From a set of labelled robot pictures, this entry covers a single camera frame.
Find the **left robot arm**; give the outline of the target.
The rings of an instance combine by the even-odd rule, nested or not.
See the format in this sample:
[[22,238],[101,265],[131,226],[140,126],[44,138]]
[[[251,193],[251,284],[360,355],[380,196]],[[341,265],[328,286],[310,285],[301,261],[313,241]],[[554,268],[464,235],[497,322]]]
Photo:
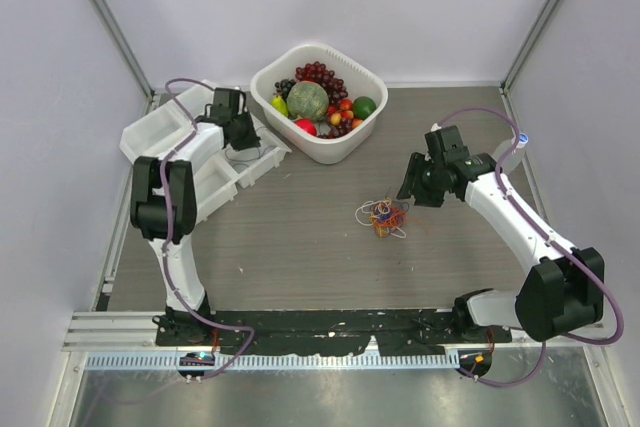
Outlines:
[[200,346],[218,328],[193,254],[192,233],[205,210],[196,174],[227,147],[259,145],[246,108],[207,104],[170,146],[133,162],[131,224],[156,254],[166,289],[164,313],[153,319],[161,346]]

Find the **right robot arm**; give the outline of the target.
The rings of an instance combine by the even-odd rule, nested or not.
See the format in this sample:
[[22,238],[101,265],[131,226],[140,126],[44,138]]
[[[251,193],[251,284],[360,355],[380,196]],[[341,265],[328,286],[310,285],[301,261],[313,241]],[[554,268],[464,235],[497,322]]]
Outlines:
[[488,326],[503,326],[542,342],[600,321],[602,256],[576,248],[546,225],[489,154],[469,152],[457,127],[431,131],[425,141],[426,153],[410,157],[398,198],[439,207],[446,194],[455,195],[489,223],[526,274],[516,291],[482,289],[456,298],[455,336],[472,342]]

